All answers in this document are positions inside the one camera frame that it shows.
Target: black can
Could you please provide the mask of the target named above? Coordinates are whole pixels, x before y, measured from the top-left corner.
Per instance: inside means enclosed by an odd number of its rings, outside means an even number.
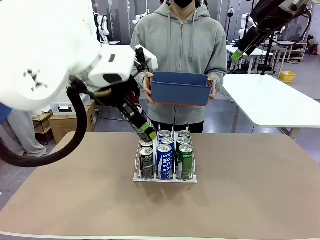
[[[154,150],[151,147],[143,147],[139,153],[141,177],[151,179],[154,175]]]
[[[141,141],[140,148],[152,148],[152,150],[154,150],[154,142],[153,141],[150,141],[150,142]]]

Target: gray hoodie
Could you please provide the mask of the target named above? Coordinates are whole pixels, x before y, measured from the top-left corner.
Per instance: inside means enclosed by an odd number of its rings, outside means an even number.
[[[163,4],[153,14],[140,20],[134,29],[131,47],[142,45],[157,57],[159,72],[205,74],[215,77],[220,91],[227,74],[226,34],[221,24],[210,18],[206,6],[199,7],[181,23]],[[145,73],[133,76],[143,88]],[[174,123],[173,104],[148,103],[148,117],[160,123]],[[176,106],[176,125],[201,123],[205,107]]]

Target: brown tabletop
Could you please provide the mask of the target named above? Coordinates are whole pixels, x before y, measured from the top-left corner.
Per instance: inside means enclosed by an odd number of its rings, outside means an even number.
[[[320,169],[289,137],[193,135],[197,184],[133,182],[138,140],[88,132],[70,156],[27,179],[0,213],[0,231],[84,239],[320,237]]]

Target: yellow bin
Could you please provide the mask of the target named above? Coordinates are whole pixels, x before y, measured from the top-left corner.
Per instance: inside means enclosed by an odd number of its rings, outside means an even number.
[[[284,83],[292,83],[296,77],[296,74],[292,71],[282,71],[280,73],[280,80]]]

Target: blue box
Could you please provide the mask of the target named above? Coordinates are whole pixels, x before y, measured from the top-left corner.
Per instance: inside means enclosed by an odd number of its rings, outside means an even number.
[[[206,106],[212,91],[208,76],[195,73],[154,72],[151,81],[155,103]]]

